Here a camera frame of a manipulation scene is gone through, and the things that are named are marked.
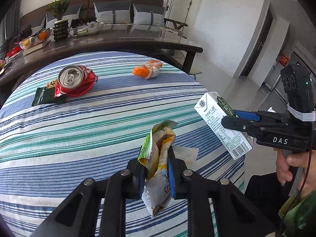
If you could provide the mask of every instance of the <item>white door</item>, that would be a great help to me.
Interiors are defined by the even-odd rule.
[[[169,6],[167,5],[166,18],[185,23],[192,0],[169,1]]]

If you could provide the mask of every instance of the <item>sofa armrest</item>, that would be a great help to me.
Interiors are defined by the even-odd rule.
[[[167,25],[167,22],[172,22],[172,24],[173,24],[173,27],[174,27],[174,29],[175,30],[180,30],[181,28],[183,28],[183,27],[188,27],[188,24],[186,24],[186,23],[183,23],[183,22],[180,22],[180,21],[176,21],[176,20],[172,20],[172,19],[167,19],[167,18],[165,18],[165,26]]]

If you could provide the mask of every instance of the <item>orange candy wrapper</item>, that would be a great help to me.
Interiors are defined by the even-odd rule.
[[[146,65],[139,65],[133,69],[132,73],[144,79],[154,78],[159,75],[159,69],[162,67],[162,62],[152,60]]]

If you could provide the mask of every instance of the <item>black vase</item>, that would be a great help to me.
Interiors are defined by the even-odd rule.
[[[54,23],[54,40],[59,41],[68,37],[68,20],[59,20]]]

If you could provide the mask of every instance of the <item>black pants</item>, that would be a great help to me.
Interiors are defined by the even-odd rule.
[[[282,220],[278,212],[289,197],[282,194],[282,186],[276,174],[252,176],[245,196],[279,229]]]

